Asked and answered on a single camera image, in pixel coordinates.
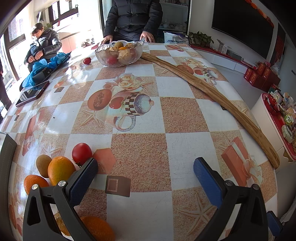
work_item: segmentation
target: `black jacket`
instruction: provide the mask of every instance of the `black jacket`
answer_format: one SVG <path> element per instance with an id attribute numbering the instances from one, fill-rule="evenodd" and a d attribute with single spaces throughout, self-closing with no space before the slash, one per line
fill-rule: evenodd
<path id="1" fill-rule="evenodd" d="M 113 35 L 115 27 L 127 32 L 141 30 L 155 34 L 162 17 L 159 0 L 113 0 L 104 37 Z"/>
<path id="2" fill-rule="evenodd" d="M 62 47 L 62 42 L 59 38 L 59 34 L 52 28 L 46 29 L 39 39 L 35 39 L 30 45 L 30 50 L 27 53 L 24 63 L 28 63 L 28 59 L 31 55 L 35 57 L 37 52 L 42 50 L 42 58 L 50 59 L 57 55 L 57 51 Z"/>

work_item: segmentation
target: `wooden board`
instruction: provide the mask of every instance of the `wooden board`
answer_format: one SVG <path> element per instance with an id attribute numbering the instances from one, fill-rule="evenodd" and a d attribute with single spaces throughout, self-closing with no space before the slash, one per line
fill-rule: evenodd
<path id="1" fill-rule="evenodd" d="M 227 109 L 249 132 L 249 134 L 254 138 L 254 140 L 260 145 L 262 150 L 265 152 L 268 157 L 270 163 L 277 169 L 279 167 L 280 161 L 279 156 L 276 153 L 273 146 L 270 144 L 266 136 L 262 133 L 262 131 L 251 121 L 244 113 L 242 113 L 239 109 L 237 109 L 224 95 L 222 95 L 218 90 L 211 87 L 209 84 L 204 82 L 203 80 L 195 77 L 194 75 L 177 68 L 176 66 L 157 58 L 156 56 L 143 52 L 142 59 L 151 61 L 153 63 L 158 64 L 159 66 L 173 72 L 179 77 L 186 80 L 188 83 L 192 84 L 196 88 L 200 89 L 204 93 L 206 93 L 209 97 L 211 97 L 214 101 L 219 103 L 225 109 Z"/>

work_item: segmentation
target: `television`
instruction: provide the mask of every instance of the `television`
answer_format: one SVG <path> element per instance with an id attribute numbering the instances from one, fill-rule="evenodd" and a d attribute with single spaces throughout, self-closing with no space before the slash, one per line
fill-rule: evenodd
<path id="1" fill-rule="evenodd" d="M 245 0 L 215 0 L 212 28 L 236 38 L 267 58 L 274 29 Z"/>

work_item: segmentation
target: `person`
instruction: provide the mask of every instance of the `person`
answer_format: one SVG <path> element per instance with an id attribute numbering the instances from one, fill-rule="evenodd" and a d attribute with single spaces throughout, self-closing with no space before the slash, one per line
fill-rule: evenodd
<path id="1" fill-rule="evenodd" d="M 100 45 L 108 41 L 129 42 L 142 38 L 155 43 L 153 35 L 157 33 L 162 17 L 159 0 L 114 0 Z"/>
<path id="2" fill-rule="evenodd" d="M 3 83 L 2 74 L 3 74 L 3 68 L 2 68 L 2 63 L 1 63 L 1 60 L 0 60 L 0 100 L 3 103 L 5 109 L 8 110 L 9 107 L 11 106 L 11 101 L 7 96 L 5 85 Z M 2 119 L 3 119 L 3 117 L 0 114 L 0 123 L 2 122 Z"/>
<path id="3" fill-rule="evenodd" d="M 52 28 L 44 30 L 42 23 L 37 23 L 32 28 L 31 35 L 34 36 L 34 41 L 30 45 L 24 64 L 28 65 L 28 69 L 31 72 L 35 62 L 40 59 L 46 59 L 50 62 L 50 59 L 57 55 L 57 51 L 62 47 L 62 42 L 59 38 L 59 34 Z"/>

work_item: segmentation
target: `glass bowl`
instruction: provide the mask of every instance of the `glass bowl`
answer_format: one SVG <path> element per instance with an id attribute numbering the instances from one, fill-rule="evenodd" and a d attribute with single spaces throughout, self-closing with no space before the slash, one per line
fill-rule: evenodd
<path id="1" fill-rule="evenodd" d="M 128 48 L 125 50 L 120 50 L 119 52 L 109 50 L 110 47 L 114 47 L 115 43 L 118 41 L 113 41 L 110 44 L 103 44 L 95 50 L 96 57 L 98 61 L 108 67 L 120 67 L 136 62 L 142 55 L 144 49 L 144 42 L 142 41 L 132 41 L 127 42 L 121 40 L 123 46 L 128 43 L 134 45 L 134 48 Z"/>

